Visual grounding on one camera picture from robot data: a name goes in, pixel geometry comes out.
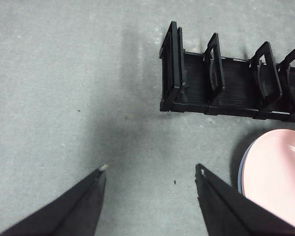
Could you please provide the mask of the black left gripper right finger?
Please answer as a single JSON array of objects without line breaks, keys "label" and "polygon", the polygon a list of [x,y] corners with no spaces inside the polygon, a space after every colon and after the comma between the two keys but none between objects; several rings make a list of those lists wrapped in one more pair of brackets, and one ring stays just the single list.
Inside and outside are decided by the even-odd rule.
[{"label": "black left gripper right finger", "polygon": [[252,202],[202,164],[195,167],[199,206],[210,236],[295,236],[295,227]]}]

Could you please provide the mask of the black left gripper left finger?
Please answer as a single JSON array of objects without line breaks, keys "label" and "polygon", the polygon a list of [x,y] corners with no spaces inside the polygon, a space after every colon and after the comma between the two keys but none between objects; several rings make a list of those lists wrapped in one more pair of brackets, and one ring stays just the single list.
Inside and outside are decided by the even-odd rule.
[{"label": "black left gripper left finger", "polygon": [[107,165],[102,165],[1,236],[93,236],[104,203]]}]

